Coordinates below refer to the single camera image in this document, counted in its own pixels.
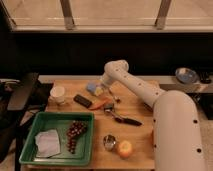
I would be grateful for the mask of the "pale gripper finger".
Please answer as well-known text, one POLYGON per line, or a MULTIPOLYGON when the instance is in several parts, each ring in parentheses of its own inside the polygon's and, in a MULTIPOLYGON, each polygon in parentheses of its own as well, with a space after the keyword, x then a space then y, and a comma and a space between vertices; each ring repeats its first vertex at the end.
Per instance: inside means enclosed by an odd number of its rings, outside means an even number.
POLYGON ((104 88, 102 86, 96 86, 94 90, 95 96, 101 96, 104 93, 104 88))

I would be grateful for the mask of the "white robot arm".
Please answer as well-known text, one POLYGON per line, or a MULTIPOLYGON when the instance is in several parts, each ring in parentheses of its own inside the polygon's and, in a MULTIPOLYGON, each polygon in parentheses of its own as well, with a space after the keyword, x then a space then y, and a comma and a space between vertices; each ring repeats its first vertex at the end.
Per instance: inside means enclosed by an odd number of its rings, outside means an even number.
POLYGON ((107 62, 101 84, 126 86, 153 109, 155 171, 207 171, 198 110, 186 93, 163 90, 129 72, 126 60, 107 62))

